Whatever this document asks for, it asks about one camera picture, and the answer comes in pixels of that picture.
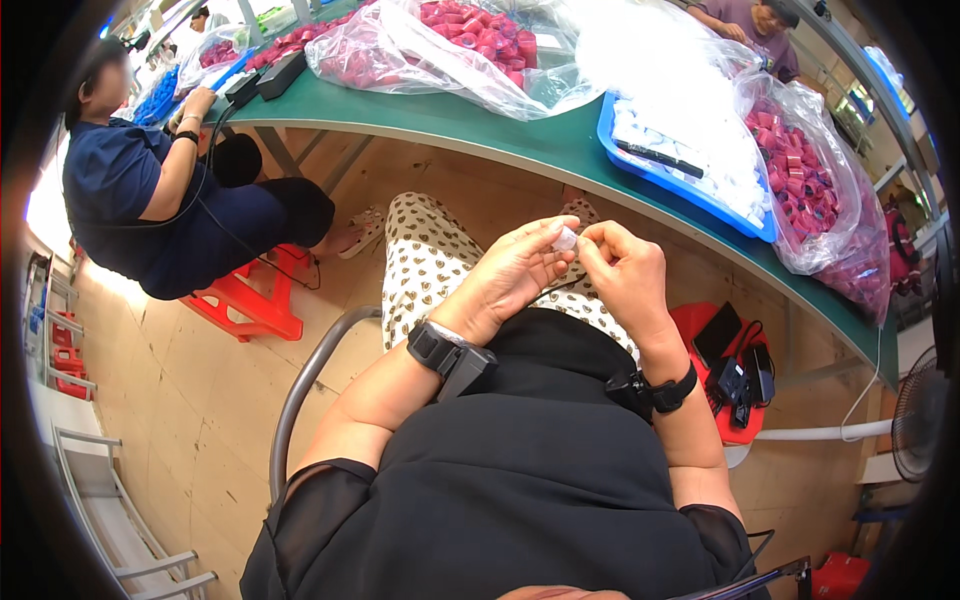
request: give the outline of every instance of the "blue tray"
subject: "blue tray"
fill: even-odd
[[[699,189],[693,187],[683,180],[678,180],[672,175],[668,175],[660,170],[651,168],[644,169],[632,162],[628,162],[622,156],[627,156],[625,152],[616,147],[613,143],[613,103],[617,98],[614,94],[607,92],[603,99],[603,108],[600,109],[600,120],[597,121],[597,137],[600,143],[607,150],[607,157],[617,167],[640,176],[665,190],[677,194],[684,200],[687,200],[703,210],[720,219],[727,225],[743,233],[747,237],[758,237],[764,242],[773,243],[777,239],[777,231],[774,229],[774,215],[767,211],[763,215],[763,229],[756,228],[752,223],[736,214],[732,210],[720,205],[712,197],[708,196]],[[760,185],[766,188],[766,182],[760,180]]]

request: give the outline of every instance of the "sandal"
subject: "sandal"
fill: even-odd
[[[347,223],[347,227],[363,226],[363,236],[360,241],[350,246],[338,255],[343,258],[353,258],[365,249],[371,242],[379,239],[383,235],[383,229],[387,222],[387,209],[380,204],[374,204],[361,214],[356,215]]]

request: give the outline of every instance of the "black shirt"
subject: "black shirt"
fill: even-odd
[[[750,557],[743,526],[719,507],[677,511],[656,434],[604,396],[612,370],[633,365],[616,342],[526,309],[489,348],[494,377],[411,415],[379,472],[333,459],[294,475],[245,598],[492,600],[569,585],[638,600],[732,579]]]

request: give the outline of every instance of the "hand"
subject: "hand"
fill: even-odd
[[[199,114],[203,117],[216,101],[217,94],[212,89],[197,87],[186,97],[186,101],[183,103],[183,112],[184,114]]]
[[[672,352],[678,342],[683,347],[667,312],[666,259],[660,246],[641,240],[614,221],[585,229],[577,246],[600,300],[636,342],[641,357],[660,348]]]
[[[430,315],[430,321],[483,346],[503,324],[566,273],[573,251],[554,252],[551,245],[564,225],[580,219],[562,215],[540,219],[498,239],[457,290]]]
[[[747,35],[743,33],[743,30],[736,23],[724,23],[717,28],[717,34],[719,34],[720,37],[732,39],[733,41],[738,41],[741,44],[747,43]]]

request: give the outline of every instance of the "heart-patterned pants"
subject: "heart-patterned pants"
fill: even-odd
[[[575,200],[560,214],[580,217],[577,233],[598,223],[596,210],[586,200]],[[383,277],[383,346],[389,350],[424,321],[430,312],[473,269],[483,251],[439,201],[426,194],[407,192],[390,203],[385,228],[387,272]],[[579,259],[550,287],[570,284],[531,304],[552,308],[591,324],[639,359],[636,345],[613,318],[593,289]]]

